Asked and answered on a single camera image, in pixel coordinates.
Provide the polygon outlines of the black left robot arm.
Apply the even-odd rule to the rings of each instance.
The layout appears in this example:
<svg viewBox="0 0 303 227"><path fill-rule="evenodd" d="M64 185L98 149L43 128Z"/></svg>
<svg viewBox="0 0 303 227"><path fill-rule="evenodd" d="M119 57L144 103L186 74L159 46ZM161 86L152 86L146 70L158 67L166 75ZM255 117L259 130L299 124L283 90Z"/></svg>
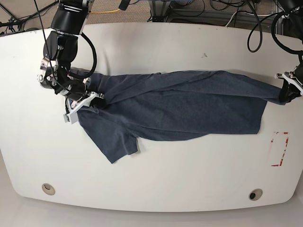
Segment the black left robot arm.
<svg viewBox="0 0 303 227"><path fill-rule="evenodd" d="M287 17L294 26L294 33L303 39L303 2L301 0L280 0L279 4L283 11L279 12L273 20L271 35L274 42L289 54L297 55L299 65L291 72L277 74L279 79L283 80L283 86L279 94L281 103L289 103L293 99L303 95L303 52L302 50L293 50L282 44L275 34L275 26L281 17Z"/></svg>

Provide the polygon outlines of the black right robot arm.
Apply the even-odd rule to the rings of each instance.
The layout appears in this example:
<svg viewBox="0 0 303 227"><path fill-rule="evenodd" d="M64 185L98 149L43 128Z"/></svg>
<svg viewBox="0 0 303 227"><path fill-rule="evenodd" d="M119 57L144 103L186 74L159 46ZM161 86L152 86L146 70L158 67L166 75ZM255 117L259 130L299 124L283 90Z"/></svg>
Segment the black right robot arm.
<svg viewBox="0 0 303 227"><path fill-rule="evenodd" d="M97 52L90 39L83 34L83 28L91 12L91 0L61 0L52 20L52 32L45 36L41 74L38 81L43 88L54 90L73 101L87 101L93 93L84 84L97 66ZM93 65L89 72L79 75L71 72L71 63L78 51L78 37L81 36L92 50Z"/></svg>

